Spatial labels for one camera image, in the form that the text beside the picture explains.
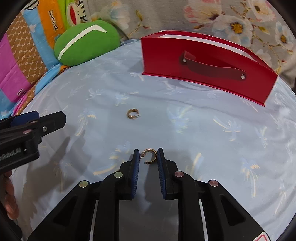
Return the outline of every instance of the white label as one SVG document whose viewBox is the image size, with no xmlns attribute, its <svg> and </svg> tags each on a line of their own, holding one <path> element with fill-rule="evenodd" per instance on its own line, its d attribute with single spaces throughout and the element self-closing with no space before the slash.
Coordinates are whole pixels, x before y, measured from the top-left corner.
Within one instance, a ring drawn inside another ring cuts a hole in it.
<svg viewBox="0 0 296 241">
<path fill-rule="evenodd" d="M 266 232 L 262 232 L 257 238 L 255 238 L 253 241 L 270 241 L 268 238 Z"/>
</svg>

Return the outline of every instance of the red storage box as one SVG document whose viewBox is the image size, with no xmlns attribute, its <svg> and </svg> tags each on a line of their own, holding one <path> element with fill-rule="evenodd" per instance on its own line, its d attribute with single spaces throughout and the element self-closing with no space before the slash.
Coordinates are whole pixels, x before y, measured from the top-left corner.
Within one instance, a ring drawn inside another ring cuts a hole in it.
<svg viewBox="0 0 296 241">
<path fill-rule="evenodd" d="M 161 31 L 141 43 L 143 74 L 211 86 L 263 106 L 278 77 L 247 48 L 205 34 Z"/>
</svg>

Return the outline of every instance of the human hand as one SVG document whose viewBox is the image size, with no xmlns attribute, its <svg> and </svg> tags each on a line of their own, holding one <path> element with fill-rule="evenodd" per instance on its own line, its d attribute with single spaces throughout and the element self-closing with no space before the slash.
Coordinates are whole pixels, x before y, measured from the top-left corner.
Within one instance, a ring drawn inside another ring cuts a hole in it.
<svg viewBox="0 0 296 241">
<path fill-rule="evenodd" d="M 6 172 L 3 176 L 3 186 L 5 189 L 5 199 L 4 199 L 4 208 L 7 211 L 7 216 L 11 219 L 17 219 L 19 216 L 19 209 L 17 206 L 17 201 L 15 199 L 14 193 L 15 189 L 12 185 L 9 177 L 12 175 L 12 171 Z"/>
</svg>

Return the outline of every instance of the screw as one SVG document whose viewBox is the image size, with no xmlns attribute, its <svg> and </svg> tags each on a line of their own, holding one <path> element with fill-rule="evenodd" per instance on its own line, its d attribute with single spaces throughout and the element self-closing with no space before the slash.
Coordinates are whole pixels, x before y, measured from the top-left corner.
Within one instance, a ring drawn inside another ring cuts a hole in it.
<svg viewBox="0 0 296 241">
<path fill-rule="evenodd" d="M 81 182 L 79 183 L 79 187 L 81 187 L 81 188 L 85 188 L 85 187 L 87 187 L 88 184 L 89 184 L 89 183 L 88 183 L 87 181 L 81 181 Z"/>
<path fill-rule="evenodd" d="M 123 176 L 123 173 L 122 172 L 116 172 L 114 173 L 114 177 L 116 178 L 121 178 Z"/>
<path fill-rule="evenodd" d="M 211 181 L 210 181 L 210 185 L 211 185 L 212 187 L 216 187 L 216 186 L 219 185 L 219 183 L 218 183 L 216 180 L 211 180 Z"/>
<path fill-rule="evenodd" d="M 25 131 L 23 132 L 23 134 L 24 134 L 24 135 L 29 134 L 31 131 L 32 131 L 31 129 L 29 129 L 29 130 L 25 130 Z"/>
<path fill-rule="evenodd" d="M 181 171 L 176 171 L 176 172 L 175 172 L 175 176 L 176 176 L 176 177 L 182 177 L 182 176 L 184 176 L 184 173 L 181 172 Z"/>
</svg>

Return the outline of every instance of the green cushion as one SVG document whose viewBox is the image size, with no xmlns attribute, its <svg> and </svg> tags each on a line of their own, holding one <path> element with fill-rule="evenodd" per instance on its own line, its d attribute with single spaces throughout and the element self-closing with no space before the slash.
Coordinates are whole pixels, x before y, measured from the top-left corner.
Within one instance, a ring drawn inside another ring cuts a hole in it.
<svg viewBox="0 0 296 241">
<path fill-rule="evenodd" d="M 62 64 L 74 66 L 110 52 L 119 45 L 116 28 L 96 20 L 66 30 L 56 41 L 54 55 Z"/>
</svg>

